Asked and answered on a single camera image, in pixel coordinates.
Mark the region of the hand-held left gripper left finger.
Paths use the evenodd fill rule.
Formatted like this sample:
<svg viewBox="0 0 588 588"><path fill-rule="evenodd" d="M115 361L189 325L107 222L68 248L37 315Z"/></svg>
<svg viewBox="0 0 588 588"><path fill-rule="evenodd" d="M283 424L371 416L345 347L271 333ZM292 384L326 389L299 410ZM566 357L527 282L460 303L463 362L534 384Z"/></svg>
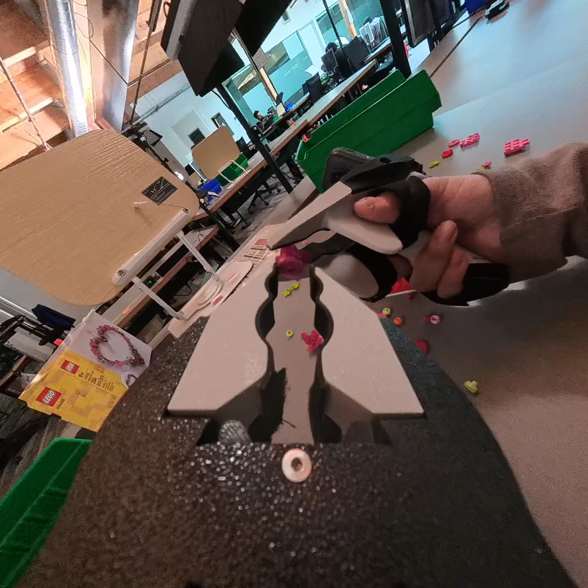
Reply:
<svg viewBox="0 0 588 588"><path fill-rule="evenodd" d="M210 315L168 403L171 415L235 420L254 442L272 440L286 396L286 369L276 370L267 341L277 294L277 266L263 264Z"/></svg>

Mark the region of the small wooden board on stand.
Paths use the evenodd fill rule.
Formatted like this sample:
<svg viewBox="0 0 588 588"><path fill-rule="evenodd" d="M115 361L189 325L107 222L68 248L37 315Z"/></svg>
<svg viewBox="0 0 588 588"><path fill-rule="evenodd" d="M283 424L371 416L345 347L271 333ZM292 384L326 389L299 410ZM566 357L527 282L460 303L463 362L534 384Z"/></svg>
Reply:
<svg viewBox="0 0 588 588"><path fill-rule="evenodd" d="M217 128L192 148L194 164L202 176L208 180L214 179L219 172L228 167L232 161L237 160L239 156L239 146L226 126Z"/></svg>

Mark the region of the black metal pole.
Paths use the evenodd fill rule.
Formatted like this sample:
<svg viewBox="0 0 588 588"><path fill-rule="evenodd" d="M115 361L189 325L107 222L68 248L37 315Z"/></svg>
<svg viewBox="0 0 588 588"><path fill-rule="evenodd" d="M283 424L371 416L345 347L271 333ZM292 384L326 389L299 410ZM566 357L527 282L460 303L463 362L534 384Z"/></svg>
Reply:
<svg viewBox="0 0 588 588"><path fill-rule="evenodd" d="M285 191L290 194L293 191L293 187L290 184L290 181L287 179L286 175L282 172L280 166L277 165L275 159L270 154L268 148L263 144L258 131L254 130L254 128L249 124L246 117L240 111L236 102L232 99L231 95L224 87L222 83L217 85L217 93L218 95L224 100L227 107L232 111L232 113L236 116L237 120L241 124L241 126L245 129L247 136L253 142L254 146L258 150L258 153L262 156L265 160L271 171L274 173L278 181L284 187Z"/></svg>

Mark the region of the small green bin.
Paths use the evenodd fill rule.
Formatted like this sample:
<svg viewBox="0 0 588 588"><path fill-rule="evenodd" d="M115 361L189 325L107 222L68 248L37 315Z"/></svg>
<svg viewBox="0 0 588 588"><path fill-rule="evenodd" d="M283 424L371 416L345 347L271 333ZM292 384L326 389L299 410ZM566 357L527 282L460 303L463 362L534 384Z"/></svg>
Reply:
<svg viewBox="0 0 588 588"><path fill-rule="evenodd" d="M240 154L236 160L231 160L223 169L221 169L217 176L216 180L220 183L222 187L225 185L234 182L247 171L248 168L248 159L244 154Z"/></svg>

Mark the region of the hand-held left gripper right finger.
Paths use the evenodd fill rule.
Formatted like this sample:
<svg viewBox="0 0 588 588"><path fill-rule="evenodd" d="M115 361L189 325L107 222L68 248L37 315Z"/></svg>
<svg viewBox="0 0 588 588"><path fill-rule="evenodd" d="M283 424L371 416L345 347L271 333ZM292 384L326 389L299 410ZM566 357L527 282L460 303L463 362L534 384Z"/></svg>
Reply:
<svg viewBox="0 0 588 588"><path fill-rule="evenodd" d="M316 443L391 445L387 422L424 410L380 319L322 269L311 269L314 327L323 338L309 391Z"/></svg>

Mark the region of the silver ventilation duct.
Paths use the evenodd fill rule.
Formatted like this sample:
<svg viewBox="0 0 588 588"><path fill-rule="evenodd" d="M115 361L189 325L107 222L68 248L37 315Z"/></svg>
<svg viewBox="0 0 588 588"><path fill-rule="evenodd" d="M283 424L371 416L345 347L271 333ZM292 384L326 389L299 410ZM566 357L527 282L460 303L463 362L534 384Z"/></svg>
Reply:
<svg viewBox="0 0 588 588"><path fill-rule="evenodd" d="M72 1L45 1L47 27L73 136L89 132L75 12Z"/></svg>

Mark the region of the person's right hand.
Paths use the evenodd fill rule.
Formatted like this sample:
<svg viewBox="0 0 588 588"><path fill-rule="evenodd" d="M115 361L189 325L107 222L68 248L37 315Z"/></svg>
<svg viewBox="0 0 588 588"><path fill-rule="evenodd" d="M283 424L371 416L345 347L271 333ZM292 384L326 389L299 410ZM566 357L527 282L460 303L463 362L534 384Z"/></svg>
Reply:
<svg viewBox="0 0 588 588"><path fill-rule="evenodd" d="M502 226L485 176L472 174L424 179L430 191L426 246L409 261L388 256L398 277L417 292L435 292L442 300L458 296L469 265L464 249L487 261L506 263L500 243Z"/></svg>

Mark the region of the green plastic bin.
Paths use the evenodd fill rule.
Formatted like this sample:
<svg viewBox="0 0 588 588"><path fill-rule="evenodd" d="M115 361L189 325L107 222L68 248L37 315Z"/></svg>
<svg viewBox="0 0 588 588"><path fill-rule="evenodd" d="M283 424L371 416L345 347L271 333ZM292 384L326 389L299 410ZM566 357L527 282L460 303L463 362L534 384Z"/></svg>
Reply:
<svg viewBox="0 0 588 588"><path fill-rule="evenodd" d="M322 124L318 131L325 137L349 123L388 122L419 108L433 113L442 106L436 86L426 71L405 79L398 70L368 89L341 112Z"/></svg>
<svg viewBox="0 0 588 588"><path fill-rule="evenodd" d="M91 442L53 440L1 499L1 587L13 587L45 544Z"/></svg>
<svg viewBox="0 0 588 588"><path fill-rule="evenodd" d="M313 132L299 144L296 161L315 187L323 192L323 174L329 154L344 148L367 156L381 156L398 149L433 126L433 112L427 108L385 122L349 123L325 137Z"/></svg>

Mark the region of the person's right forearm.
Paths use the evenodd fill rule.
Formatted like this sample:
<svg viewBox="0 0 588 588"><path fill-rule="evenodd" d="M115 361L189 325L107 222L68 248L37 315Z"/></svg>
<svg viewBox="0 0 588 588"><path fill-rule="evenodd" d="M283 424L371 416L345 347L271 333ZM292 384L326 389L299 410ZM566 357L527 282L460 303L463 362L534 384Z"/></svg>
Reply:
<svg viewBox="0 0 588 588"><path fill-rule="evenodd" d="M570 143L485 177L512 282L587 259L587 143Z"/></svg>

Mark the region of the yellow lego box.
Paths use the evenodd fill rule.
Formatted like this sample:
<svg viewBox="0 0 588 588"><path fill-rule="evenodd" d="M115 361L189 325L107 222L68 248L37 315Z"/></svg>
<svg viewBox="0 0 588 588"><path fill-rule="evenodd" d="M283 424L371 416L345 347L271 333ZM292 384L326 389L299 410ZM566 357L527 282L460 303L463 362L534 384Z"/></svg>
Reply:
<svg viewBox="0 0 588 588"><path fill-rule="evenodd" d="M147 370L152 348L91 311L71 331L19 400L38 412L97 432Z"/></svg>

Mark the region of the black monitor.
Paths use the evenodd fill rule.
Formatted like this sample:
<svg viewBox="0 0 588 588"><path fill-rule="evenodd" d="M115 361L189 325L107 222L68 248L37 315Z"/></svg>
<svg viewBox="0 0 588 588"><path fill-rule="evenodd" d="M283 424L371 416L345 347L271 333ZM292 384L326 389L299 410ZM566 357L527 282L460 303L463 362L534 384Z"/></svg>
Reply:
<svg viewBox="0 0 588 588"><path fill-rule="evenodd" d="M254 55L290 1L170 1L161 46L204 96L244 67L231 44L237 33Z"/></svg>

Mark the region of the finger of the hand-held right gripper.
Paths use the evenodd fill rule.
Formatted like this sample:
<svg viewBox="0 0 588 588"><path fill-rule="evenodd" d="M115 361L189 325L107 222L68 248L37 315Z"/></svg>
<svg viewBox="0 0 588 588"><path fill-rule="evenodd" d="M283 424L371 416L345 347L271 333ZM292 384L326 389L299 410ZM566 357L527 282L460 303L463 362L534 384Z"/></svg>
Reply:
<svg viewBox="0 0 588 588"><path fill-rule="evenodd" d="M268 249L276 250L302 242L319 231L332 231L357 241L353 206L357 194L342 182L336 183L299 210L268 238Z"/></svg>

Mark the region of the black office chair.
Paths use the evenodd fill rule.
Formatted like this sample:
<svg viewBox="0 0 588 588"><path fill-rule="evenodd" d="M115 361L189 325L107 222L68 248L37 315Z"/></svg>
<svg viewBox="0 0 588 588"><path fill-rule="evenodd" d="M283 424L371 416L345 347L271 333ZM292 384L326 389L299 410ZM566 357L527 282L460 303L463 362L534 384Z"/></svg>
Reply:
<svg viewBox="0 0 588 588"><path fill-rule="evenodd" d="M278 182L263 182L260 187L254 191L251 201L247 204L247 212L252 215L258 205L261 205L264 209L269 207L270 197L279 194L280 191L281 185Z"/></svg>

